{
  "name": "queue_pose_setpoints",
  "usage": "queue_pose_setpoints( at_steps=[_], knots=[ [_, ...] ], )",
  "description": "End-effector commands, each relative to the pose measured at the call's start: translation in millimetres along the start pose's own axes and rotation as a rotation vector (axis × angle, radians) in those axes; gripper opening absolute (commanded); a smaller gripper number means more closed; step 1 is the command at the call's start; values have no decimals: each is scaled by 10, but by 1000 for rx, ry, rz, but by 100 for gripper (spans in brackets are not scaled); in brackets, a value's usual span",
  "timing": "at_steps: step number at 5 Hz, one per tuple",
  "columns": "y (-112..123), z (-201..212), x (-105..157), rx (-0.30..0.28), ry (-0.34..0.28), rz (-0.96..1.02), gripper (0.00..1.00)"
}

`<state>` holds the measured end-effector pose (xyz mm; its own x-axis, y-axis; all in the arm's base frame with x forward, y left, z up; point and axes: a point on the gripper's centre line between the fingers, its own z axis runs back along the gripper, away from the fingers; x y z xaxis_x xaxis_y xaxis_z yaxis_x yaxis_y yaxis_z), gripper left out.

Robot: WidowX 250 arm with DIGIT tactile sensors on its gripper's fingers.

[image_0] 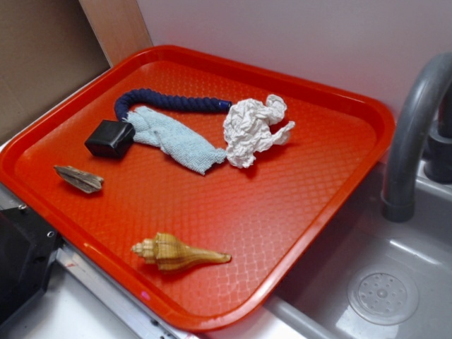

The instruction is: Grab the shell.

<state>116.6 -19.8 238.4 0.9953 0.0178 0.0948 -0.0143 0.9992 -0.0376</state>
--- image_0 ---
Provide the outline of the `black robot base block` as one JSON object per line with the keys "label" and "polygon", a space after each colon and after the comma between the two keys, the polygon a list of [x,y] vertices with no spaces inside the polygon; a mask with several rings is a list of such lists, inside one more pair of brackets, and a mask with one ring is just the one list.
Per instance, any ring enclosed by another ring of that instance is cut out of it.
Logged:
{"label": "black robot base block", "polygon": [[1,211],[1,327],[47,291],[61,235],[32,208]]}

